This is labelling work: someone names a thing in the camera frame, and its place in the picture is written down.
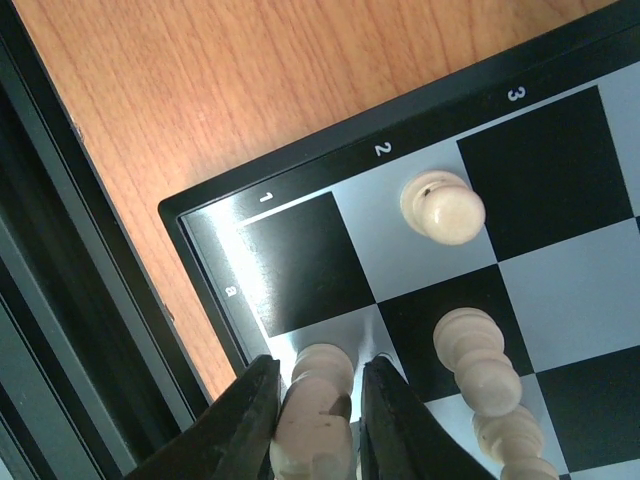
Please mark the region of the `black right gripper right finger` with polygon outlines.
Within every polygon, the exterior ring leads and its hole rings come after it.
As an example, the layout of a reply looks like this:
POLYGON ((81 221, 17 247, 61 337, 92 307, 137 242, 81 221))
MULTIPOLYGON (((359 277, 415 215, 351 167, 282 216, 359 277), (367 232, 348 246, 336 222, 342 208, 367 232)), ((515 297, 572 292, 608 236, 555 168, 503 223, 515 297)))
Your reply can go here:
POLYGON ((361 395, 364 479, 491 479, 384 356, 366 363, 361 395))

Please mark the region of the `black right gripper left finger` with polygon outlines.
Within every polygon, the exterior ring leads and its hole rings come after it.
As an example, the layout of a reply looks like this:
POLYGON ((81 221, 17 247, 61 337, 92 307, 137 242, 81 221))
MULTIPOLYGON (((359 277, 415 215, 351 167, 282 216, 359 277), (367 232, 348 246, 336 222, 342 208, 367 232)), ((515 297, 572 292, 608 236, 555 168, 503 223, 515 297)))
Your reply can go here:
POLYGON ((268 451, 280 391, 280 362, 257 357, 191 427, 126 477, 272 479, 268 451))

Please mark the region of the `white pawn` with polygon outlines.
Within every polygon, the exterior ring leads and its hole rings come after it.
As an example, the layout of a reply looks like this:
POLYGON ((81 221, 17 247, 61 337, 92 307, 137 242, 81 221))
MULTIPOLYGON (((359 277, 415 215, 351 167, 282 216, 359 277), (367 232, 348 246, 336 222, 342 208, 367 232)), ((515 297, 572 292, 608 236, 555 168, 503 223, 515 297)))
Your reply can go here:
POLYGON ((473 240, 486 219, 481 198, 461 177, 443 170, 423 172, 409 181, 400 208, 414 231, 449 246, 473 240))
POLYGON ((486 312, 471 307, 449 311, 434 327, 433 344, 475 414, 501 417, 520 403, 520 377, 505 354, 502 331, 486 312))

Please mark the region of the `white bishop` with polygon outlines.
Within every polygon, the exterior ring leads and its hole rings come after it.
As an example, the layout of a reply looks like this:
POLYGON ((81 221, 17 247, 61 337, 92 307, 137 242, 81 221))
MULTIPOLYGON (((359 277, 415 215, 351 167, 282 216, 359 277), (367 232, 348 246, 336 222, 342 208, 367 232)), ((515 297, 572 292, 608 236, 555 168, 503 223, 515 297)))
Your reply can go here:
POLYGON ((475 414, 472 424, 480 450, 502 466, 502 480, 559 478, 556 468, 542 456, 544 434, 524 406, 500 417, 475 414))

